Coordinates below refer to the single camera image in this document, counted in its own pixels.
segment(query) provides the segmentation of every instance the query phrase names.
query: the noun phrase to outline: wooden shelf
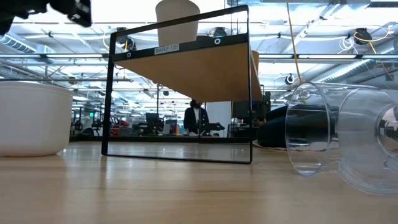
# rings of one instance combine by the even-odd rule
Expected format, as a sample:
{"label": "wooden shelf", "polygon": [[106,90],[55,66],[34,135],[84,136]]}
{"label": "wooden shelf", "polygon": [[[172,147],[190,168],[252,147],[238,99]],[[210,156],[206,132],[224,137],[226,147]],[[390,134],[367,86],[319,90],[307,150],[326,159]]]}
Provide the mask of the wooden shelf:
{"label": "wooden shelf", "polygon": [[[115,64],[201,102],[246,101],[248,43],[246,35],[180,44],[179,50],[154,55],[154,49],[115,55]],[[258,54],[254,54],[258,65]],[[252,63],[252,98],[262,100]]]}

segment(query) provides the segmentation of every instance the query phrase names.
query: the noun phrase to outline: person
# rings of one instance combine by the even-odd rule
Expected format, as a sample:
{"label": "person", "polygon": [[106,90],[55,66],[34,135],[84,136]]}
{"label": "person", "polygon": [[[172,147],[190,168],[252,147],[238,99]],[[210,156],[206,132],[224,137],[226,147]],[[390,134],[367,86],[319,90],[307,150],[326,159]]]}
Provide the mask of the person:
{"label": "person", "polygon": [[199,123],[208,124],[209,117],[207,116],[206,110],[201,107],[201,103],[192,100],[190,107],[185,110],[184,129],[188,130],[190,133],[198,134]]}

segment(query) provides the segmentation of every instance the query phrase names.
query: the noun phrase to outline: wooden table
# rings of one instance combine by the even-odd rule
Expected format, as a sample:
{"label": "wooden table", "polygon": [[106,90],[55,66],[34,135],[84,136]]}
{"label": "wooden table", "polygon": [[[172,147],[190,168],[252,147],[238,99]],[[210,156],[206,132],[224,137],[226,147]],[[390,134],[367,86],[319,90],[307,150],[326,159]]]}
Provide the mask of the wooden table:
{"label": "wooden table", "polygon": [[100,143],[76,142],[57,156],[0,158],[0,181],[1,224],[397,223],[397,197],[336,173],[303,178],[284,151],[255,149],[249,166],[101,157]]}

